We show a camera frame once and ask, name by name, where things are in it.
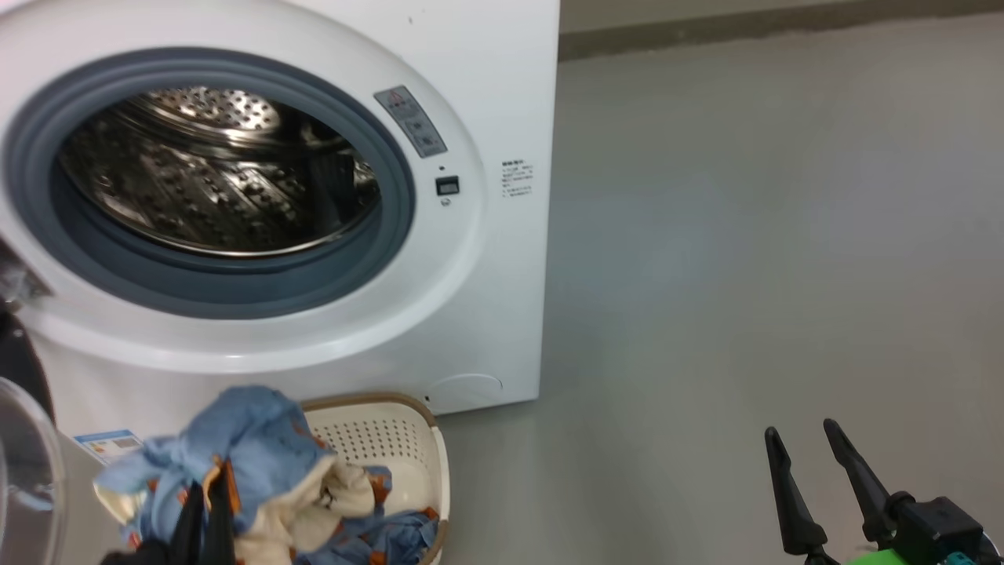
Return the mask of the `round black glass washer door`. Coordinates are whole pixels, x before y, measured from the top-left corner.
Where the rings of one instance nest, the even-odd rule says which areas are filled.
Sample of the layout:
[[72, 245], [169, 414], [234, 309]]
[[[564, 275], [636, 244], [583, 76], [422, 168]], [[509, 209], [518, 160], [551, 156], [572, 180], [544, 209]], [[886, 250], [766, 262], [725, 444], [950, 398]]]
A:
[[60, 565], [66, 471], [53, 397], [17, 312], [35, 279], [0, 239], [0, 565]]

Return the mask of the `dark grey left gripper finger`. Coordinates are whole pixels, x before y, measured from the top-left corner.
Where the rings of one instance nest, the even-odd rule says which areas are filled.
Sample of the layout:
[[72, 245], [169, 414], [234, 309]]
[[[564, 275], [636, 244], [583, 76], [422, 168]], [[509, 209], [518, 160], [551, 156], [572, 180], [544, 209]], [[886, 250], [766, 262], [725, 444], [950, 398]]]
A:
[[206, 483], [206, 565], [236, 565], [229, 471], [229, 464], [222, 464], [216, 478]]
[[185, 504], [171, 537], [171, 565], [203, 565], [206, 503], [200, 483], [185, 491]]

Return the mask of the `blue energy label sticker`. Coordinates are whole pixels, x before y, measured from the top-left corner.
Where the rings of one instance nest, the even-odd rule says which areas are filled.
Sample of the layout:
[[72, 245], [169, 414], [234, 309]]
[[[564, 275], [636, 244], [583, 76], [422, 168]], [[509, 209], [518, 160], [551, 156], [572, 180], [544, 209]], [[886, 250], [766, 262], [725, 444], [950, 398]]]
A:
[[96, 458], [102, 465], [110, 465], [143, 446], [143, 440], [128, 429], [79, 434], [79, 436], [73, 436], [72, 439], [90, 457]]

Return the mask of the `grey warning label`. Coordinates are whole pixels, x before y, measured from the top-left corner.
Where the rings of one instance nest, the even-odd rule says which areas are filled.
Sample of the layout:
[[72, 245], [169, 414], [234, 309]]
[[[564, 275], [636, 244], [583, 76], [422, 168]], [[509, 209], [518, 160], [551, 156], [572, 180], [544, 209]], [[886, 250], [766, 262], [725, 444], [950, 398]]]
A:
[[374, 100], [397, 122], [399, 129], [422, 159], [448, 151], [435, 124], [422, 104], [405, 86], [395, 86], [373, 94]]

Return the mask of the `round white filter cover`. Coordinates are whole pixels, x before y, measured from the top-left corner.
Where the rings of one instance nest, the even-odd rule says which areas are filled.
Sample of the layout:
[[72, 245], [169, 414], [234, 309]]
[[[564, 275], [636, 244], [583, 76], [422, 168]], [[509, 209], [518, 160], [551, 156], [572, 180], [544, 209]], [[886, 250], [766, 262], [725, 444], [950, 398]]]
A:
[[458, 374], [431, 383], [422, 400], [434, 414], [462, 414], [497, 406], [503, 396], [503, 385], [493, 376]]

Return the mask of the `cream perforated laundry basket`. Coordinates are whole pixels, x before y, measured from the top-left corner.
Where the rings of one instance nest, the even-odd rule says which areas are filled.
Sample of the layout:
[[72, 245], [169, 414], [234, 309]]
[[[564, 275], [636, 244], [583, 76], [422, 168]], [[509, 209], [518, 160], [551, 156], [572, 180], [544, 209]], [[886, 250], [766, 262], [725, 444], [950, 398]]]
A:
[[429, 511], [436, 536], [417, 565], [441, 565], [449, 535], [451, 469], [444, 436], [422, 401], [401, 393], [363, 393], [302, 404], [317, 439], [351, 464], [388, 471], [379, 510], [391, 517]]

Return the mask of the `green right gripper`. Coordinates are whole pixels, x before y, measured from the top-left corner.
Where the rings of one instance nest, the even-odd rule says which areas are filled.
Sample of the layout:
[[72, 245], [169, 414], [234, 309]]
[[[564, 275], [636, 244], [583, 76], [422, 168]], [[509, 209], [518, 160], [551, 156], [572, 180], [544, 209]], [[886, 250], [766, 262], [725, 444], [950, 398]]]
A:
[[[894, 525], [886, 515], [889, 491], [858, 453], [849, 437], [835, 419], [824, 419], [826, 439], [835, 460], [843, 467], [863, 515], [865, 540], [878, 547], [893, 543]], [[814, 521], [791, 472], [791, 458], [775, 427], [765, 429], [765, 450], [772, 480], [776, 516], [783, 551], [793, 556], [824, 556], [828, 537]], [[936, 563], [912, 563], [893, 549], [861, 553], [843, 565], [1004, 565], [1004, 557], [990, 552], [974, 555], [953, 552]]]

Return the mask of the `white front-load washing machine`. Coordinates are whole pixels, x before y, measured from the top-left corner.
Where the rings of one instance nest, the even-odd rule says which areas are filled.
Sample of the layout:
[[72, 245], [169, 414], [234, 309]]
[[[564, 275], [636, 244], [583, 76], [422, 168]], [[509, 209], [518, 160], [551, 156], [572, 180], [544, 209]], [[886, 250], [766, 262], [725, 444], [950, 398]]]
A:
[[[559, 11], [560, 0], [0, 0], [0, 94], [9, 69], [144, 48], [262, 55], [364, 103], [406, 152], [417, 194], [406, 244], [379, 278], [294, 315], [192, 319], [118, 301], [61, 312], [32, 275], [17, 315], [55, 429], [76, 449], [68, 551], [99, 556], [116, 542], [90, 486], [101, 463], [79, 434], [173, 434], [248, 385], [301, 402], [423, 402], [431, 383], [486, 374], [503, 385], [499, 405], [538, 396]], [[447, 153], [422, 159], [376, 103], [395, 86], [422, 104]], [[444, 176], [459, 176], [459, 195], [437, 196]]]

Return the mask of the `grey rubber door gasket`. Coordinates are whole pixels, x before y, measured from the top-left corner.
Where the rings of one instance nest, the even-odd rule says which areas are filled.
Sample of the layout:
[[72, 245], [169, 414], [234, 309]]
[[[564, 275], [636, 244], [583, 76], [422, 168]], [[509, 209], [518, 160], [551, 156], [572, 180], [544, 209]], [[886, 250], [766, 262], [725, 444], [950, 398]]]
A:
[[[344, 299], [379, 278], [415, 220], [415, 175], [376, 115], [286, 62], [220, 48], [144, 48], [64, 68], [9, 69], [0, 94], [4, 243], [60, 311], [114, 301], [192, 319], [271, 319]], [[301, 108], [369, 162], [381, 201], [344, 239], [263, 258], [183, 253], [123, 228], [66, 176], [60, 147], [96, 112], [169, 87], [240, 89]]]

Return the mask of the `steel washing machine drum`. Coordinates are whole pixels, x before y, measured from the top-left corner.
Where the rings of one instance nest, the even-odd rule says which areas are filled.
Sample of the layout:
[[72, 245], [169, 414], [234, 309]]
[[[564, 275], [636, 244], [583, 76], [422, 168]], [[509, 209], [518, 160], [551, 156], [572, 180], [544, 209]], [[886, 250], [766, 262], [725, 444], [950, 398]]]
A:
[[62, 171], [108, 218], [183, 253], [263, 258], [344, 239], [381, 201], [369, 162], [301, 108], [169, 87], [87, 118]]

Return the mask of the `cream fleece garment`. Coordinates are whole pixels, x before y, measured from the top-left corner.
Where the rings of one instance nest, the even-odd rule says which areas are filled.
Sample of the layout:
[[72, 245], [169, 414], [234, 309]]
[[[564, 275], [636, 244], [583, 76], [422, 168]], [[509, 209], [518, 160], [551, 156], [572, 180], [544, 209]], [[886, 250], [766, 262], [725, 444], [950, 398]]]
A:
[[253, 522], [236, 536], [236, 565], [292, 565], [319, 550], [342, 519], [373, 514], [369, 473], [334, 455], [320, 458], [291, 489], [258, 505]]

